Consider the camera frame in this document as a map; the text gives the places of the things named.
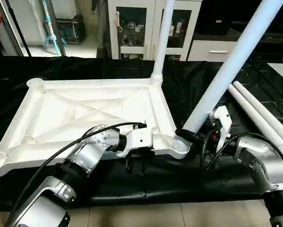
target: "white drawer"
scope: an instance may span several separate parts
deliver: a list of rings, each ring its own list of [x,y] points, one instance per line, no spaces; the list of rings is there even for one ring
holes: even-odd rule
[[[236,42],[194,40],[188,61],[225,61],[235,45]]]

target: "glass cabinet door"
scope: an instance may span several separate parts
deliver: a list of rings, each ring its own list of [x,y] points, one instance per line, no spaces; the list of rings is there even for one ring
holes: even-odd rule
[[[113,59],[150,58],[154,6],[154,0],[108,1]],[[117,14],[119,14],[119,26],[117,26]]]
[[[175,1],[166,55],[170,55],[176,61],[185,61],[187,58],[200,6],[200,1]],[[155,59],[158,46],[164,7],[164,0],[156,1],[151,46],[152,60]]]

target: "white pipe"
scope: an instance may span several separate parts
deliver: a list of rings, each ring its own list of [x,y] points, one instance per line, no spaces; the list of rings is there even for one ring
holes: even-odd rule
[[[260,113],[260,115],[272,126],[277,134],[283,139],[283,124],[268,111],[244,86],[238,81],[233,83],[234,87],[245,97],[246,100]]]
[[[154,83],[161,83],[162,78],[162,68],[164,66],[166,48],[169,38],[169,31],[172,22],[173,8],[175,0],[166,0],[164,15],[161,22],[160,33],[159,33],[159,44],[157,48],[154,69],[151,74],[152,81]]]
[[[239,105],[244,109],[253,123],[267,137],[272,143],[274,143],[283,154],[283,139],[275,132],[275,130],[269,125],[268,122],[256,111],[256,109],[243,97],[243,95],[236,90],[236,88],[230,84],[228,91],[236,99]]]
[[[198,132],[260,41],[282,4],[283,0],[262,0],[236,46],[186,121],[184,129],[194,133]],[[189,150],[190,145],[191,143],[178,136],[172,142],[172,147],[181,152]]]

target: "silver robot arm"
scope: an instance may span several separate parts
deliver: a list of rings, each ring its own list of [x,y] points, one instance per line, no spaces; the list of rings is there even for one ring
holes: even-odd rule
[[[283,160],[266,142],[241,137],[234,159],[247,167],[263,196],[273,227],[283,227]]]
[[[88,133],[104,127],[94,127]],[[152,145],[151,131],[136,127],[127,135],[115,128],[83,140],[17,209],[8,227],[66,227],[70,222],[66,207],[75,201],[104,152],[122,156],[133,149]]]

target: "table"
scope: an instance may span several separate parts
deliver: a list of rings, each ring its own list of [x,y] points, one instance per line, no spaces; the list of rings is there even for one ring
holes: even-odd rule
[[[0,140],[21,100],[26,81],[43,79],[147,78],[153,61],[104,61],[79,58],[0,58]],[[162,89],[176,126],[182,127],[209,86],[221,63],[165,62]],[[267,64],[248,62],[237,79],[283,123],[283,78]],[[218,105],[226,105],[232,118],[231,133],[258,132],[251,120],[227,92]],[[258,199],[250,172],[232,157],[222,156],[214,171],[199,181],[198,146],[183,160],[168,156],[137,158],[131,173],[125,160],[99,163],[89,178],[76,207],[149,204],[189,201]],[[37,185],[53,167],[48,167]],[[13,170],[0,177],[0,211],[13,202],[35,168]]]

